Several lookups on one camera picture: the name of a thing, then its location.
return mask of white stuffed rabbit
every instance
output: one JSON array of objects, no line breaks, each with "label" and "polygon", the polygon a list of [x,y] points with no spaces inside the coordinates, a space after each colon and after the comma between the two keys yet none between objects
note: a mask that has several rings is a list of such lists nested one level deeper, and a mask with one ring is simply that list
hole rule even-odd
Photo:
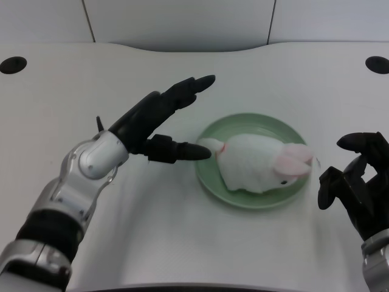
[{"label": "white stuffed rabbit", "polygon": [[311,171],[312,151],[303,144],[255,134],[239,134],[225,143],[203,138],[199,144],[213,152],[229,190],[263,193],[290,186]]}]

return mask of green plate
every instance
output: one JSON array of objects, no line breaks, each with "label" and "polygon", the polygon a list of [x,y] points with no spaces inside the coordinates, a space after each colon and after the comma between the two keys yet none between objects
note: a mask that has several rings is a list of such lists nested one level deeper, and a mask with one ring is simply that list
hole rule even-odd
[{"label": "green plate", "polygon": [[[273,117],[262,114],[235,114],[223,117],[211,124],[199,139],[212,137],[226,141],[237,134],[250,133],[276,138],[284,143],[305,144],[303,138],[290,126]],[[308,178],[300,178],[293,185],[264,193],[251,193],[245,190],[227,190],[220,175],[215,158],[196,161],[196,173],[201,183],[212,194],[223,201],[248,209],[264,209],[283,204],[295,197],[306,184]]]}]

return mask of bunny ear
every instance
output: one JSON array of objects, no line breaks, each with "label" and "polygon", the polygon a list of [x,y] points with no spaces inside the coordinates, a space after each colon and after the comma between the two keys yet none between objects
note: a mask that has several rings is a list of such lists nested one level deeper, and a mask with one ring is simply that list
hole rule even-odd
[{"label": "bunny ear", "polygon": [[281,175],[303,176],[311,171],[311,167],[287,155],[279,155],[274,164],[274,170]]},{"label": "bunny ear", "polygon": [[301,162],[310,162],[313,158],[313,153],[307,145],[289,143],[285,144],[283,154],[291,156]]}]

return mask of robotic arm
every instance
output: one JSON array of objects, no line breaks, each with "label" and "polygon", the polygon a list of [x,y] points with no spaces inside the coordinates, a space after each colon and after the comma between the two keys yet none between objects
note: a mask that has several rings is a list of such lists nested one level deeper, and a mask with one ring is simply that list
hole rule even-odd
[{"label": "robotic arm", "polygon": [[[389,291],[389,144],[380,133],[354,133],[337,145],[360,156],[343,172],[330,167],[320,177],[318,206],[325,210],[339,198],[365,241],[361,248],[366,284],[371,292]],[[365,182],[368,163],[377,175]]]},{"label": "robotic arm", "polygon": [[97,198],[129,153],[165,163],[209,158],[211,152],[205,147],[158,134],[148,137],[214,81],[214,75],[192,77],[162,94],[152,92],[108,131],[97,117],[98,135],[65,156],[60,176],[43,189],[16,239],[0,255],[0,290],[65,291]]}]

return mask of table surface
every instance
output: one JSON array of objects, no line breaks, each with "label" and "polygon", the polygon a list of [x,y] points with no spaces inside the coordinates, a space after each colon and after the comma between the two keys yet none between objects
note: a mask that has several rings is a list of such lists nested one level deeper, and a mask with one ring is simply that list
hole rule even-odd
[{"label": "table surface", "polygon": [[389,58],[389,43],[286,43],[228,53],[161,53],[114,44],[0,46],[25,70],[0,75],[0,249],[15,238],[64,155],[108,127],[149,92],[215,74],[197,101],[156,132],[194,142],[211,122],[261,113],[294,127],[311,146],[308,188],[293,202],[247,211],[205,193],[191,162],[132,156],[98,200],[74,260],[69,289],[151,283],[226,283],[273,290],[368,291],[362,240],[336,200],[317,207],[318,177],[355,153],[344,134],[381,131],[389,75],[365,60]]}]

